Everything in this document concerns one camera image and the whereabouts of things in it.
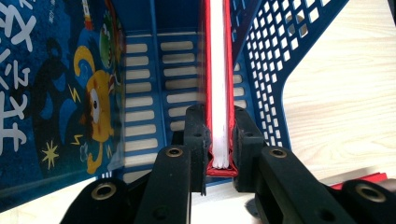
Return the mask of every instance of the cartoon eye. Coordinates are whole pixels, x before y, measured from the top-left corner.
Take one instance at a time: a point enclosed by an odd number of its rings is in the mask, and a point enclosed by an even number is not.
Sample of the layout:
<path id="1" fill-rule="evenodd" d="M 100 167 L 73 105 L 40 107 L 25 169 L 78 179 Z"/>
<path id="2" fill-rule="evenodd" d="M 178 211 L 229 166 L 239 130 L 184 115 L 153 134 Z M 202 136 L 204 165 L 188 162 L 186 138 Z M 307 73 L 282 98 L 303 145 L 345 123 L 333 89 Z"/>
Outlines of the cartoon eye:
<path id="1" fill-rule="evenodd" d="M 99 121 L 100 105 L 99 105 L 98 94 L 96 93 L 95 89 L 91 90 L 91 101 L 93 105 L 92 108 L 93 122 L 97 123 Z"/>

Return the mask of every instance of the yellow cartoon monster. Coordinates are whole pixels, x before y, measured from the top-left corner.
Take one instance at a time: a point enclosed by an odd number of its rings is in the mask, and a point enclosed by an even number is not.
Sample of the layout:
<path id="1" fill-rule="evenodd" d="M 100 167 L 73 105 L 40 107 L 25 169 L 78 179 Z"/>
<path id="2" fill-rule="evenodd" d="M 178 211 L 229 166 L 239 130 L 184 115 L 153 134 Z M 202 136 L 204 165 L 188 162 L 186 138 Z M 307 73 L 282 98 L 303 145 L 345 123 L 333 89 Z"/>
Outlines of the yellow cartoon monster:
<path id="1" fill-rule="evenodd" d="M 93 75 L 88 79 L 85 89 L 84 115 L 80 123 L 85 125 L 88 141 L 92 139 L 99 143 L 99 152 L 96 160 L 90 153 L 87 159 L 87 173 L 94 174 L 102 164 L 103 144 L 109 136 L 114 135 L 111 127 L 111 110 L 109 94 L 112 90 L 112 76 L 103 71 L 95 71 L 93 58 L 88 48 L 81 46 L 77 49 L 74 59 L 76 75 L 79 76 L 78 63 L 85 60 L 89 63 Z"/>

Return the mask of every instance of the wooden surface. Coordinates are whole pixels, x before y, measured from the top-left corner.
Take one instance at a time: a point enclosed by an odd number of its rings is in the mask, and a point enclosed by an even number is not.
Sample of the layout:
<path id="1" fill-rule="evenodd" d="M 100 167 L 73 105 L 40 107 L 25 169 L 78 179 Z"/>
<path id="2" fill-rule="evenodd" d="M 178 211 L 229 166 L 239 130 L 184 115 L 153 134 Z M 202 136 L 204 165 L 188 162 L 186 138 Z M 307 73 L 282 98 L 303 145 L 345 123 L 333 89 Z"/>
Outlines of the wooden surface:
<path id="1" fill-rule="evenodd" d="M 293 71 L 284 106 L 293 151 L 318 179 L 358 169 L 396 178 L 396 28 L 387 0 L 349 1 Z M 58 223 L 87 184 L 2 213 L 0 223 Z M 251 194 L 231 184 L 208 193 L 193 195 L 192 223 L 258 223 L 244 208 Z"/>

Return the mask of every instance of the red object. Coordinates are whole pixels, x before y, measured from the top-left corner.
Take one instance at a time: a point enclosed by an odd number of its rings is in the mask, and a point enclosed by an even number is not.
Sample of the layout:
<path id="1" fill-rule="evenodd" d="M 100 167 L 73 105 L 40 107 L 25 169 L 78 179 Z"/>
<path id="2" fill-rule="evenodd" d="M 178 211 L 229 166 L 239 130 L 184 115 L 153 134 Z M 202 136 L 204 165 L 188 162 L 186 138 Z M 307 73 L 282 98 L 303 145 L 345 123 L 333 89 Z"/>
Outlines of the red object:
<path id="1" fill-rule="evenodd" d="M 362 176 L 357 179 L 367 180 L 367 181 L 370 181 L 373 183 L 377 183 L 377 182 L 381 182 L 383 180 L 387 180 L 388 177 L 387 177 L 387 174 L 385 174 L 385 173 L 375 173 L 372 175 Z M 341 189 L 343 187 L 343 185 L 344 185 L 344 183 L 335 184 L 335 185 L 332 185 L 332 188 L 333 189 Z"/>
<path id="2" fill-rule="evenodd" d="M 200 35 L 200 92 L 205 95 L 205 99 L 201 99 L 205 103 L 205 119 L 206 126 L 212 130 L 212 99 L 211 99 L 211 33 L 210 33 L 210 1 L 205 0 L 201 5 L 201 35 Z M 237 176 L 238 171 L 233 163 L 233 128 L 235 125 L 234 111 L 233 111 L 233 57 L 232 57 L 232 40 L 231 40 L 231 15 L 230 15 L 230 1 L 223 0 L 224 5 L 224 34 L 225 34 L 225 55 L 226 55 L 226 76 L 227 76 L 227 116 L 228 116 L 228 136 L 229 136 L 229 169 L 215 169 L 212 167 L 213 154 L 211 147 L 209 148 L 209 163 L 206 167 L 207 175 L 212 176 Z"/>

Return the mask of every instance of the black plastic mount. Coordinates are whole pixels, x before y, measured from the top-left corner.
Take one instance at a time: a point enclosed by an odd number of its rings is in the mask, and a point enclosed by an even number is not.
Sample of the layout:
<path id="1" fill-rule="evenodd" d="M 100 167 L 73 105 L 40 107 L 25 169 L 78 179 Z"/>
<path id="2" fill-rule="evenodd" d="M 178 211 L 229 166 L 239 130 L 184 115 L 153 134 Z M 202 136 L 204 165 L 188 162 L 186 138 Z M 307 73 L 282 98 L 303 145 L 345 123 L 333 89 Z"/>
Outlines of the black plastic mount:
<path id="1" fill-rule="evenodd" d="M 191 193 L 205 193 L 209 131 L 202 105 L 189 107 L 184 134 L 163 148 L 152 172 L 126 185 L 98 179 L 70 205 L 62 223 L 190 223 Z M 396 195 L 362 180 L 342 190 L 319 183 L 298 158 L 268 147 L 248 113 L 235 108 L 233 159 L 239 192 L 254 192 L 264 223 L 395 223 Z"/>

